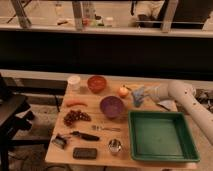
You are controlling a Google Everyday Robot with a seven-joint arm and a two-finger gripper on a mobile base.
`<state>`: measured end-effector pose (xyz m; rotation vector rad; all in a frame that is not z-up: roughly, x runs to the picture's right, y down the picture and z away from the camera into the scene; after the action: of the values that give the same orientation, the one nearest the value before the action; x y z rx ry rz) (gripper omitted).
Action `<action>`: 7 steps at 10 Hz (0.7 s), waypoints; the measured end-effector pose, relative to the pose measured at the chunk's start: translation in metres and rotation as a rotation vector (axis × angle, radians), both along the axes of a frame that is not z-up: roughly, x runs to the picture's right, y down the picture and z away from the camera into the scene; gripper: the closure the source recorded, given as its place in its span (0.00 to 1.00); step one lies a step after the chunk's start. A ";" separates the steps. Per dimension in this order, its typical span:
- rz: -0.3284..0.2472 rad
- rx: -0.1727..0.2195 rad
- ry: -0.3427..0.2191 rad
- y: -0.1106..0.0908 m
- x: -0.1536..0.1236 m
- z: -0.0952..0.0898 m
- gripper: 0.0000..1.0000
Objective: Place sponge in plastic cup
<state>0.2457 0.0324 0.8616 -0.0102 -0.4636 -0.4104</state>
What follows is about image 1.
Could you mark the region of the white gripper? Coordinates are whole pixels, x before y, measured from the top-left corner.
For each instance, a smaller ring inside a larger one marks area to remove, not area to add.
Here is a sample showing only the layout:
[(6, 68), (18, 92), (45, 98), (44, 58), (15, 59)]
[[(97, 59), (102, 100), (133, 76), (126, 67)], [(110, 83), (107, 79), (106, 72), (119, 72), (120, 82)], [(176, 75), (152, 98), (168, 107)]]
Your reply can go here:
[(132, 94), (139, 95), (133, 97), (133, 104), (137, 108), (139, 108), (144, 101), (144, 97), (141, 95), (144, 95), (145, 97), (150, 97), (154, 102), (161, 101), (161, 90), (159, 89), (158, 86), (146, 88), (142, 86), (133, 90)]

